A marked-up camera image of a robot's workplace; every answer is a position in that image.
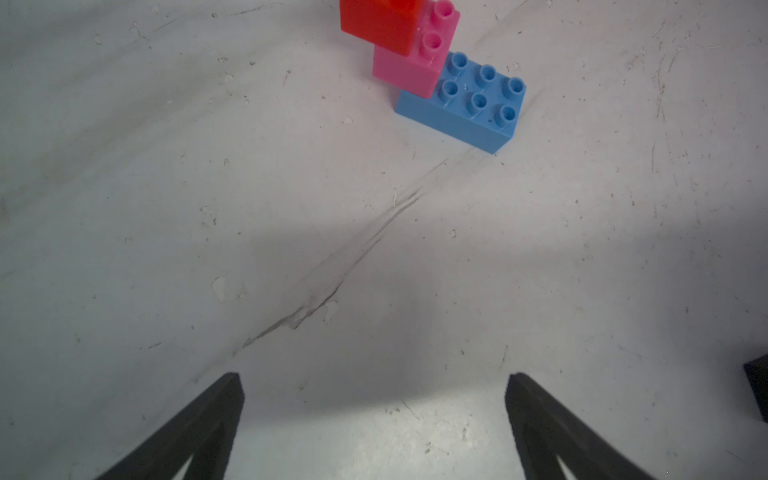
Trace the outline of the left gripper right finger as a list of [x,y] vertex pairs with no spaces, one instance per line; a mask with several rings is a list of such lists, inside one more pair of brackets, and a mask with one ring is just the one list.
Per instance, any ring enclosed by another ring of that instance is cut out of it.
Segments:
[[527,479],[646,479],[652,476],[524,373],[509,377],[505,406]]

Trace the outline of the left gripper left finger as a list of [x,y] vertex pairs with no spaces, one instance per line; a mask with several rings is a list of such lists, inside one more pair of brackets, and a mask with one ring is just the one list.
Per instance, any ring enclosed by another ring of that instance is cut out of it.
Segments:
[[228,372],[146,441],[100,475],[108,479],[225,477],[245,395],[240,375]]

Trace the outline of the blue long lego brick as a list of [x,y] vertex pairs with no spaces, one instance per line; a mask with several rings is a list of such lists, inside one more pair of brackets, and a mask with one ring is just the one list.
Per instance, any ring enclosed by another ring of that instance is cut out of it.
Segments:
[[515,135],[527,86],[462,52],[450,52],[428,98],[402,90],[401,116],[495,154]]

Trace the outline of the pink square lego brick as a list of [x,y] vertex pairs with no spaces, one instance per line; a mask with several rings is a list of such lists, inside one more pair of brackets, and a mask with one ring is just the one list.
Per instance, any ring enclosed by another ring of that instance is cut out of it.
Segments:
[[429,98],[441,75],[459,19],[460,12],[451,1],[426,1],[407,54],[374,48],[373,76]]

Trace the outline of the red square lego brick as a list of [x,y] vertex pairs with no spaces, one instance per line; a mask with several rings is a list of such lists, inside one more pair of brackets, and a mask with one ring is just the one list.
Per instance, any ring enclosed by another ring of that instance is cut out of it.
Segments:
[[340,0],[341,30],[407,55],[424,4],[424,0]]

